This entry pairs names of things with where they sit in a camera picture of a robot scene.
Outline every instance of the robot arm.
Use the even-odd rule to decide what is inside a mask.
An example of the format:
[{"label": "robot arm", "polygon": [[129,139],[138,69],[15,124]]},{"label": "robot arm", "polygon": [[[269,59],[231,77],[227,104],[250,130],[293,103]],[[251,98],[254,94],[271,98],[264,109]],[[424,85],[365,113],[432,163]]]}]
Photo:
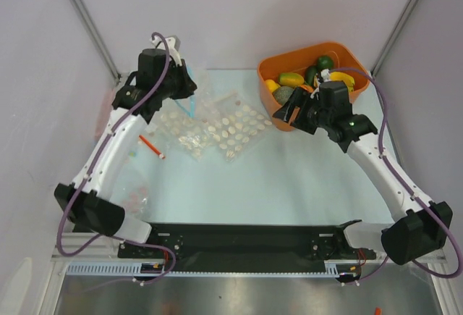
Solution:
[{"label": "robot arm", "polygon": [[[408,195],[381,159],[388,156],[378,150],[377,130],[365,116],[352,113],[349,92],[343,82],[324,82],[318,94],[311,94],[302,87],[296,88],[273,117],[290,123],[296,108],[300,110],[292,126],[314,134],[318,127],[328,132],[329,138],[338,143],[344,153],[356,161],[382,195],[392,219],[390,224],[356,222],[346,227],[344,234],[353,248],[371,248],[385,251],[396,264],[405,264],[431,251],[442,248],[446,235],[425,210]],[[452,211],[445,202],[433,203],[408,177],[405,171],[389,156],[389,162],[415,190],[431,210],[449,227]]]},{"label": "robot arm", "polygon": [[[155,48],[142,51],[138,57],[138,71],[132,72],[125,85],[116,93],[112,103],[114,109],[111,111],[106,131],[85,166],[70,185],[60,183],[54,193],[60,207],[65,210],[79,184],[87,178],[87,182],[71,208],[69,219],[94,232],[117,236],[137,243],[144,243],[148,239],[151,226],[126,215],[122,207],[110,202],[114,183],[129,148],[147,127],[154,113],[162,107],[163,100],[188,98],[197,88],[187,73],[184,60],[177,51],[178,39],[167,38],[171,58],[165,79],[155,93],[114,130],[117,121],[148,94],[161,75],[166,61],[166,51],[159,38],[153,38],[151,42]],[[90,164],[96,159],[95,156],[101,145],[105,143],[108,134],[111,134],[111,139],[107,142],[103,153],[98,155],[92,175],[88,177]]]}]

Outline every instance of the white table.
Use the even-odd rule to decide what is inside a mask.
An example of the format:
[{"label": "white table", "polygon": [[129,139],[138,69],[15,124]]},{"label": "white table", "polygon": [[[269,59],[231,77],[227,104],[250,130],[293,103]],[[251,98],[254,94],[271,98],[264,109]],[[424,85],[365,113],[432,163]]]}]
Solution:
[{"label": "white table", "polygon": [[[237,90],[265,112],[255,70],[211,70],[209,75],[218,96]],[[382,111],[373,85],[354,103],[354,112],[380,126]],[[353,219],[392,222],[378,191],[326,131],[309,135],[271,129],[232,163],[216,149],[195,161],[171,148],[161,161],[147,147],[139,147],[136,166],[150,182],[150,220],[289,225],[341,224]],[[388,135],[385,146],[392,149]]]}]

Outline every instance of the orange marker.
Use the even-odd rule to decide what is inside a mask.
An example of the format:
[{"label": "orange marker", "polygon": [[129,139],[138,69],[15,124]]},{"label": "orange marker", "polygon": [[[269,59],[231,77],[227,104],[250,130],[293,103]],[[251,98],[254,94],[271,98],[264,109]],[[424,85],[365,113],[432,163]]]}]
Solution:
[{"label": "orange marker", "polygon": [[147,147],[151,148],[151,150],[159,156],[160,159],[165,159],[166,157],[156,148],[153,144],[151,144],[143,135],[139,135],[141,141],[143,141]]}]

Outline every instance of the white wall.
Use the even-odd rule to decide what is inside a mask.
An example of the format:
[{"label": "white wall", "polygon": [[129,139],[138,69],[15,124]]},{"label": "white wall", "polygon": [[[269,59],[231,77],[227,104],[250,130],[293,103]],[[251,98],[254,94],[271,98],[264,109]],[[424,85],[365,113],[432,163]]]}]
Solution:
[{"label": "white wall", "polygon": [[61,216],[53,190],[90,154],[112,79],[69,0],[0,0],[0,14],[0,290],[32,257],[29,315]]},{"label": "white wall", "polygon": [[84,0],[119,70],[136,66],[153,30],[176,34],[207,68],[255,68],[321,41],[372,67],[407,0]]},{"label": "white wall", "polygon": [[[421,0],[379,72],[391,130],[411,177],[454,211],[463,247],[462,0]],[[446,246],[455,268],[455,254]],[[463,297],[463,277],[457,281]]]}]

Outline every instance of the orange bin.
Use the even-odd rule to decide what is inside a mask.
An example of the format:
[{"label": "orange bin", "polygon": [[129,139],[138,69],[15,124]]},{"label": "orange bin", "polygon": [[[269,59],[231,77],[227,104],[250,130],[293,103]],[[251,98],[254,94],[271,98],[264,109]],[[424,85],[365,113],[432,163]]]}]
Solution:
[{"label": "orange bin", "polygon": [[[305,47],[304,49],[297,49],[296,51],[272,56],[264,59],[259,64],[258,75],[260,78],[260,100],[266,107],[272,122],[278,129],[289,132],[294,128],[289,124],[283,123],[281,120],[274,119],[272,117],[273,113],[278,110],[281,105],[276,102],[264,81],[272,79],[275,82],[278,82],[278,76],[283,72],[297,72],[304,76],[305,70],[310,65],[314,65],[317,58],[323,55],[329,55],[333,59],[336,67],[355,67],[367,73],[365,68],[354,57],[354,54],[337,42],[319,43],[318,45]],[[353,103],[360,93],[367,89],[370,81],[356,72],[346,73],[351,75],[355,80],[354,91],[349,93],[350,101]]]}]

